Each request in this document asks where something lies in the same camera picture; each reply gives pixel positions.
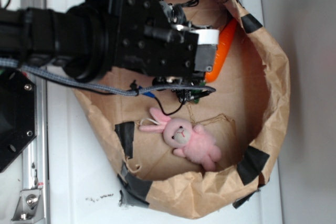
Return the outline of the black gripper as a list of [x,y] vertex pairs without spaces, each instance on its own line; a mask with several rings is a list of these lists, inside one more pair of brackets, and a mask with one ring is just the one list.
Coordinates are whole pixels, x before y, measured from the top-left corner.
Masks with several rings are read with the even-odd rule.
[[198,35],[178,31],[159,0],[85,0],[90,18],[89,77],[112,67],[151,77],[191,77]]

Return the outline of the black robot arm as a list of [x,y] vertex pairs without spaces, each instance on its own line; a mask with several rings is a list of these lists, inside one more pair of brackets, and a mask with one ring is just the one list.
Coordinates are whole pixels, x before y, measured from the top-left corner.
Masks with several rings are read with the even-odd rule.
[[85,0],[65,13],[1,10],[1,56],[55,65],[79,82],[113,67],[146,76],[194,79],[198,35],[179,31],[159,0]]

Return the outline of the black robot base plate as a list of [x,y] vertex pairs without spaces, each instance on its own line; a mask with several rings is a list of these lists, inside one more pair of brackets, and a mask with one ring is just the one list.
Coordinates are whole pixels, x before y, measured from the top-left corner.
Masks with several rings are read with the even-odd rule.
[[20,71],[6,69],[1,74],[1,172],[36,136],[35,89]]

